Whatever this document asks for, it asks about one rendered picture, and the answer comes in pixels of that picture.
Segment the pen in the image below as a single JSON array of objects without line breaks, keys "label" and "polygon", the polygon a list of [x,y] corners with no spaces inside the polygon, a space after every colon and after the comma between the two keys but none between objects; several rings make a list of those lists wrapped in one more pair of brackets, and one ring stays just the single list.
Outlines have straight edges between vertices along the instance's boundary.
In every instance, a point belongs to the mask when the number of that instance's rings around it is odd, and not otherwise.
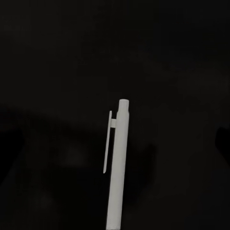
[{"label": "pen", "polygon": [[112,111],[109,112],[107,141],[104,159],[103,173],[107,170],[108,151],[111,127],[115,128],[114,150],[111,170],[111,181],[107,211],[106,230],[120,230],[122,203],[126,167],[127,137],[129,125],[129,100],[119,100],[116,119],[112,119]]}]

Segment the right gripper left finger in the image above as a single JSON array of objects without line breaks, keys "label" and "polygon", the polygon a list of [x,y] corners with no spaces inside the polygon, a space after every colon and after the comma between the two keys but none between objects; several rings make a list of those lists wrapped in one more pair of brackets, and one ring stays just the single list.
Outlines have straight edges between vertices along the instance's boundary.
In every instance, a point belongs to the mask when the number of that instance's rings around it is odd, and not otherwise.
[{"label": "right gripper left finger", "polygon": [[0,185],[25,146],[20,127],[0,133]]}]

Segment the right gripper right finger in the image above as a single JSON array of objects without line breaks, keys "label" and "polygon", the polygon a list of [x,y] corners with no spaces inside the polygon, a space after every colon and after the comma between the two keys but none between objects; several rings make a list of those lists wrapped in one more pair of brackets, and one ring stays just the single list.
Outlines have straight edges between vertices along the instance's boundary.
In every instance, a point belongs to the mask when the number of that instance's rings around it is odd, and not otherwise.
[{"label": "right gripper right finger", "polygon": [[230,129],[218,128],[215,145],[230,166]]}]

